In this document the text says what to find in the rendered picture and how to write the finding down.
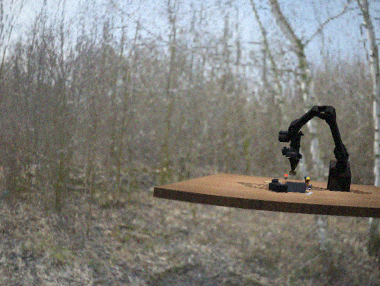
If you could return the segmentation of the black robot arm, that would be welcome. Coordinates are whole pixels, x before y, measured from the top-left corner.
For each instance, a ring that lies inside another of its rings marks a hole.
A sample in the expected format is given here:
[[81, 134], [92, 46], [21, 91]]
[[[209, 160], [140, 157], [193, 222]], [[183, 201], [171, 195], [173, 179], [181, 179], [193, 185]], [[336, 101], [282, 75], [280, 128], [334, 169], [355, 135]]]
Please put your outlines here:
[[345, 145], [342, 143], [341, 135], [336, 123], [336, 110], [333, 106], [314, 106], [305, 115], [301, 116], [301, 118], [291, 122], [289, 125], [289, 131], [279, 131], [278, 141], [290, 142], [291, 140], [291, 143], [300, 143], [300, 138], [301, 136], [304, 136], [304, 134], [302, 131], [298, 131], [301, 129], [302, 125], [304, 126], [310, 119], [314, 117], [325, 120], [325, 122], [329, 124], [336, 146], [333, 151], [335, 158], [337, 159], [335, 171], [345, 173], [346, 166], [348, 164], [349, 153], [347, 152]]

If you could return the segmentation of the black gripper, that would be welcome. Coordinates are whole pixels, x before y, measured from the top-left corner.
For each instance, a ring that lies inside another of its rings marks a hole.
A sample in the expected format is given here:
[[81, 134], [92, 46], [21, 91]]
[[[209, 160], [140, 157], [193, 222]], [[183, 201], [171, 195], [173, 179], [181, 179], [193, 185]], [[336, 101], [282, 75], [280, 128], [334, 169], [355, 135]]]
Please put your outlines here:
[[290, 161], [292, 171], [296, 169], [298, 162], [302, 159], [302, 155], [299, 153], [300, 147], [300, 143], [290, 143], [291, 152], [286, 152], [286, 157], [290, 157], [288, 159]]

